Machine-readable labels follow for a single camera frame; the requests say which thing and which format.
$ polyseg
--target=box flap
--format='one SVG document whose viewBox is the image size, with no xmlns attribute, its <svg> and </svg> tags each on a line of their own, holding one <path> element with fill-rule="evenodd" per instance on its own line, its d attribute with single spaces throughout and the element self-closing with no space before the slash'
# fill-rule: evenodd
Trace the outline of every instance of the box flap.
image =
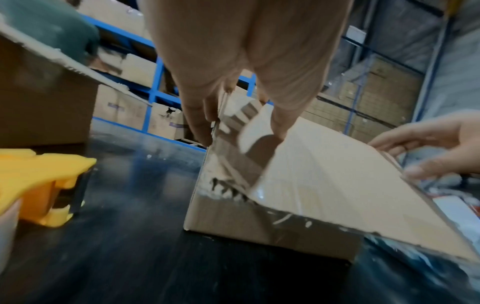
<svg viewBox="0 0 480 304">
<path fill-rule="evenodd" d="M 378 151 L 360 141 L 299 118 L 286 140 L 276 143 L 270 129 L 273 107 L 265 105 L 239 135 L 239 153 L 235 140 L 219 134 L 226 128 L 226 116 L 255 102 L 240 92 L 230 97 L 211 149 L 217 157 L 210 158 L 213 164 L 206 164 L 209 170 L 203 173 L 211 178 L 201 178 L 197 185 L 203 193 L 212 188 L 214 178 L 233 177 L 239 189 L 248 188 L 242 183 L 256 182 L 245 194 L 265 207 L 479 261 L 433 202 L 405 182 L 398 168 Z M 247 124 L 248 111 L 227 123 L 228 136 Z M 262 175 L 261 167 L 270 158 L 265 155 L 266 145 L 278 147 Z"/>
<path fill-rule="evenodd" d="M 73 60 L 72 58 L 68 57 L 67 55 L 63 54 L 60 50 L 54 49 L 49 47 L 34 38 L 25 35 L 24 33 L 10 27 L 9 25 L 5 24 L 4 22 L 0 21 L 0 34 L 8 38 L 9 40 L 22 45 L 25 49 L 32 52 L 37 56 L 44 57 L 51 62 L 58 64 L 59 66 L 64 67 L 67 70 L 75 71 L 78 74 L 84 75 L 89 77 L 99 84 L 104 84 L 109 87 L 116 89 L 124 94 L 127 94 L 149 106 L 151 106 L 147 101 L 138 97 L 137 95 L 133 94 L 128 90 L 128 87 L 117 82 L 114 82 L 101 74 L 93 71 L 92 69 L 82 65 L 81 63 Z"/>
</svg>

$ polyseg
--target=open cardboard box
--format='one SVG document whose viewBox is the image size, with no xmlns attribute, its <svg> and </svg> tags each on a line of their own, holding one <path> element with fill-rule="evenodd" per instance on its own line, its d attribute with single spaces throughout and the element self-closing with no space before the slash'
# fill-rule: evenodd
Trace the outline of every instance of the open cardboard box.
<svg viewBox="0 0 480 304">
<path fill-rule="evenodd" d="M 87 141 L 99 84 L 131 104 L 111 117 L 145 117 L 147 101 L 92 71 L 60 50 L 0 21 L 0 147 L 76 144 Z"/>
<path fill-rule="evenodd" d="M 280 143 L 271 135 L 273 107 L 239 89 L 223 107 L 185 230 L 347 260 L 373 234 L 479 262 L 432 200 L 374 148 L 303 118 Z"/>
</svg>

